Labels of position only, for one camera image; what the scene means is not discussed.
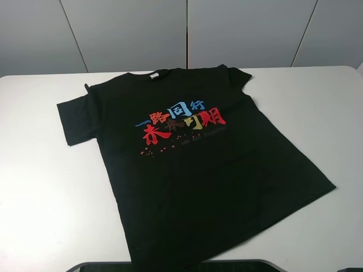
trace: chinese characters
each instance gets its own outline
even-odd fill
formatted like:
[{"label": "chinese characters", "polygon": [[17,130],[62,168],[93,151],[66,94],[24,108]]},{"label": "chinese characters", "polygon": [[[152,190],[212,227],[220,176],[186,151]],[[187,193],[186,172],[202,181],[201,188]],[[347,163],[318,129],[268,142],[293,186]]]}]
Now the chinese characters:
[{"label": "chinese characters", "polygon": [[146,135],[142,137],[146,140],[146,144],[148,146],[150,144],[156,145],[160,138],[168,139],[173,133],[178,133],[178,130],[183,128],[201,130],[210,123],[214,125],[226,124],[218,108],[214,107],[205,110],[204,101],[201,100],[191,101],[188,105],[190,105],[190,108],[187,107],[187,103],[178,102],[166,109],[167,112],[156,111],[151,113],[149,120],[136,125],[136,127],[146,125],[146,129],[144,129]]}]

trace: t-shirt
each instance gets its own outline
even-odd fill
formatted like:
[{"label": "t-shirt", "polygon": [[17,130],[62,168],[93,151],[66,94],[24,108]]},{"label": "t-shirt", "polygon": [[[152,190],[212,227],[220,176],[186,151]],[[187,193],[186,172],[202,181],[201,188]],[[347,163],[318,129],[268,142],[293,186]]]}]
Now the t-shirt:
[{"label": "t-shirt", "polygon": [[207,260],[335,188],[243,93],[250,78],[127,73],[58,105],[68,145],[98,141],[137,271]]}]

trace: gray wall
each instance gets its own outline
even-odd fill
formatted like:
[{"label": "gray wall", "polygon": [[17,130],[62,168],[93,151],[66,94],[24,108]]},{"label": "gray wall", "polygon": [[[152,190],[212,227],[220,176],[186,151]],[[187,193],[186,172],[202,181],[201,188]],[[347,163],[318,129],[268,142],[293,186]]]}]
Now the gray wall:
[{"label": "gray wall", "polygon": [[[0,0],[0,77],[186,68],[186,4]],[[189,0],[188,23],[189,68],[363,61],[363,0]]]},{"label": "gray wall", "polygon": [[62,0],[89,72],[186,68],[186,0]]},{"label": "gray wall", "polygon": [[59,0],[0,0],[0,77],[86,71]]},{"label": "gray wall", "polygon": [[316,0],[188,0],[188,67],[291,66]]},{"label": "gray wall", "polygon": [[319,0],[293,66],[363,62],[363,1]]}]

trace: table surface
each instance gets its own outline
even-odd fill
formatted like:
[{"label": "table surface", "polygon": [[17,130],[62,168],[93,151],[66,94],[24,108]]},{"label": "table surface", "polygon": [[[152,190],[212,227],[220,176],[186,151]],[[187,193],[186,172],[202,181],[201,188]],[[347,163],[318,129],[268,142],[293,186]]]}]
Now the table surface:
[{"label": "table surface", "polygon": [[[338,188],[213,260],[363,267],[363,78],[345,66],[243,71],[245,93]],[[1,272],[130,261],[97,141],[68,147],[56,107],[120,74],[0,79]]]}]

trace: neckline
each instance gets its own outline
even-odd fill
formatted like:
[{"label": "neckline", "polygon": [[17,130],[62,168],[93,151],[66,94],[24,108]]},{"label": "neckline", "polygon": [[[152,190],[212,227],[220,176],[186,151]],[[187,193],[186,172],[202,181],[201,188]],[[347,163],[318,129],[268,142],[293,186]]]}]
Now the neckline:
[{"label": "neckline", "polygon": [[[148,74],[132,74],[130,72],[126,73],[127,77],[133,81],[137,82],[156,82],[161,79],[164,79],[172,74],[173,69],[160,69]],[[152,78],[151,76],[154,74],[158,74],[156,78]]]}]

